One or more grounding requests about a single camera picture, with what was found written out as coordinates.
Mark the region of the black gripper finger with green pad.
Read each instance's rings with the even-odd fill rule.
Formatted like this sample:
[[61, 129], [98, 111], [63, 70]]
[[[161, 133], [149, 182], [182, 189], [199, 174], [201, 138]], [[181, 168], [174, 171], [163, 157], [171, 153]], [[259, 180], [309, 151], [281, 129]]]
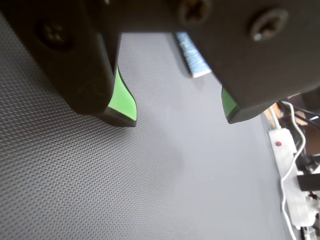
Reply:
[[230, 124], [320, 85], [317, 0], [179, 0], [177, 17], [223, 90]]
[[120, 33], [109, 33], [102, 0], [3, 0], [12, 30], [71, 109], [135, 127], [136, 101], [119, 68]]

